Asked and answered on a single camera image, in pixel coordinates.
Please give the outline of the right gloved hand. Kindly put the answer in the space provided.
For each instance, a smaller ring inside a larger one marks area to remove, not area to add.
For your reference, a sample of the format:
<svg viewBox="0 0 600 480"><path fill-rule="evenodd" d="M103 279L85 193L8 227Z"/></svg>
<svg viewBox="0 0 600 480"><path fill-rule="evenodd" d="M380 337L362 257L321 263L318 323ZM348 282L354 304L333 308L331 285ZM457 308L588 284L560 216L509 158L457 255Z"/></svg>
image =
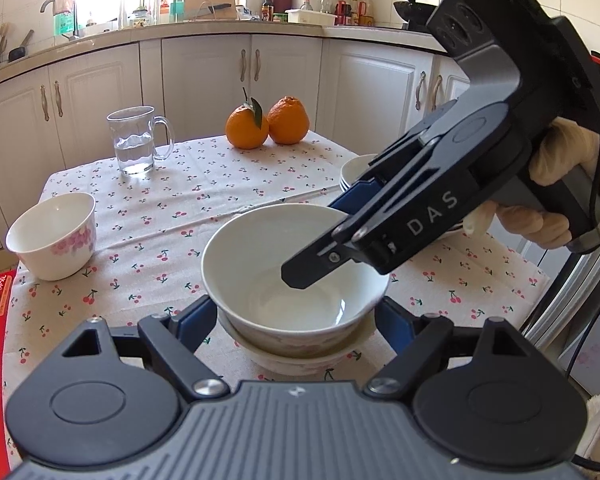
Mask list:
<svg viewBox="0 0 600 480"><path fill-rule="evenodd" d="M538 151L529 162L533 183L547 188L560 181L573 184L584 174L592 181L600 169L600 135L565 118L548 127ZM520 235L544 249L556 249L573 240L573 222L554 206L540 209L520 203L503 205L487 200L463 220L468 236L484 234L498 219L507 232Z"/></svg>

